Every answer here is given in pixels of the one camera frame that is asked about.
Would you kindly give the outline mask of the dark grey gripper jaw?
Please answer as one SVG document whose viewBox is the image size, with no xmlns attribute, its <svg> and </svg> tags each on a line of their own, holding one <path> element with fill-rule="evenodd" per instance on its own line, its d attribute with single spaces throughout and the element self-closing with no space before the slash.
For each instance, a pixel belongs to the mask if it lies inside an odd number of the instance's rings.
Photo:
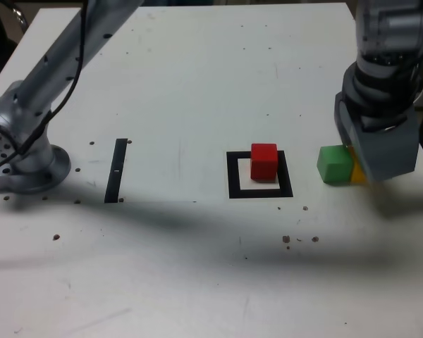
<svg viewBox="0 0 423 338">
<path fill-rule="evenodd" d="M 334 120 L 343 145 L 352 146 L 355 150 L 361 150 L 361 124 L 356 117 L 350 115 L 342 92 L 337 93 L 335 98 Z"/>
</svg>

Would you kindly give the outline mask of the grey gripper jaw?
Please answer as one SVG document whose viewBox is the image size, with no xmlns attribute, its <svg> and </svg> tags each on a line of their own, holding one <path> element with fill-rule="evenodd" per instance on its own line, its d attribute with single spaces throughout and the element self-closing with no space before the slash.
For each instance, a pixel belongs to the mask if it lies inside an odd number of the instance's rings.
<svg viewBox="0 0 423 338">
<path fill-rule="evenodd" d="M 401 124 L 376 132 L 363 130 L 361 122 L 352 123 L 351 143 L 369 181 L 389 180 L 415 170 L 419 120 L 412 108 L 404 116 Z"/>
</svg>

